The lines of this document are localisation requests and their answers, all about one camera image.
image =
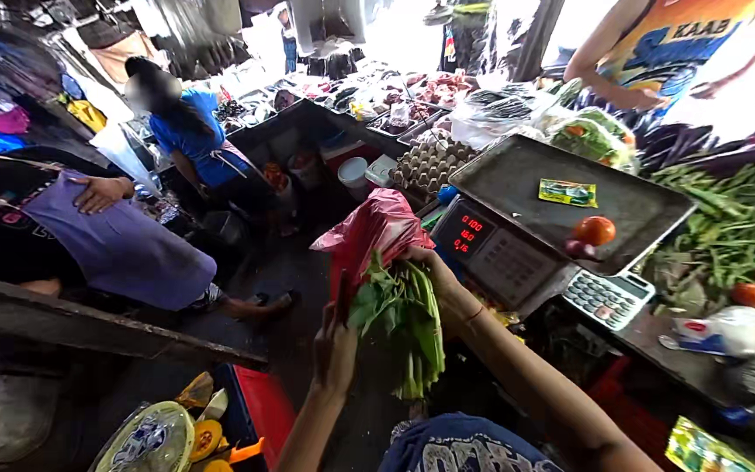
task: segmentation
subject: wrist bracelet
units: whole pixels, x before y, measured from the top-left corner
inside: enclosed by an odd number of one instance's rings
[[[482,312],[484,312],[484,311],[485,311],[485,306],[480,306],[480,310],[479,310],[478,312],[474,313],[474,316],[471,316],[470,318],[468,318],[468,319],[467,319],[467,320],[465,321],[465,323],[470,323],[471,321],[473,321],[473,320],[474,320],[474,318],[476,318],[477,316],[480,316],[480,314],[481,314]]]

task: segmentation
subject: red led display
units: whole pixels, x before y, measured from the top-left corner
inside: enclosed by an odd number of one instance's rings
[[[478,217],[469,209],[458,209],[454,216],[440,230],[442,243],[446,247],[453,245],[454,253],[460,259],[472,257],[484,243],[495,227],[488,220]]]

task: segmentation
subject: black shirt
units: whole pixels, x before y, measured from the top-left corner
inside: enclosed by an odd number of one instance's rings
[[[77,156],[60,155],[57,149],[21,149],[8,154],[16,159],[60,162],[74,158],[81,172],[95,177],[115,177]],[[40,169],[24,162],[0,160],[0,198],[15,207],[27,204],[57,179],[56,170]],[[19,210],[0,206],[0,281],[14,284],[58,277],[64,285],[83,285],[77,262],[54,236]]]

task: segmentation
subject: person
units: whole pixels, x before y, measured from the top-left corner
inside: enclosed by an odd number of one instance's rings
[[[151,113],[150,127],[177,170],[204,197],[231,201],[250,219],[275,225],[278,200],[253,163],[226,138],[214,112],[217,95],[180,83],[151,60],[124,63],[131,87]]]
[[[659,467],[587,394],[520,343],[456,280],[432,250],[411,247],[402,257],[429,267],[446,329],[459,334],[579,470]],[[315,339],[315,371],[309,394],[279,457],[278,472],[316,471],[355,370],[357,332],[347,311],[329,305]],[[561,470],[509,430],[487,419],[447,414],[393,432],[382,472],[456,470]]]
[[[222,307],[241,319],[289,307],[289,295],[270,306],[224,295],[212,283],[215,261],[138,210],[132,197],[128,177],[65,151],[0,155],[0,280],[51,296],[87,285],[164,310]]]
[[[755,21],[755,0],[618,0],[573,54],[564,80],[585,86],[616,108],[665,114],[689,90],[699,67]],[[755,64],[755,54],[694,97],[712,98]]]
[[[290,13],[286,3],[280,3],[273,9],[273,14],[281,23],[281,42],[284,45],[284,73],[296,71],[296,62],[299,54],[296,52],[296,37],[293,26],[290,24]]]

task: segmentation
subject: white bucket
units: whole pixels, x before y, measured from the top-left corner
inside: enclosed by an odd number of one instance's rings
[[[367,166],[368,163],[362,157],[352,157],[343,162],[336,172],[336,177],[340,179],[342,185],[346,186],[348,193],[351,193],[351,196],[358,201],[364,201],[369,196],[369,185],[366,180]]]

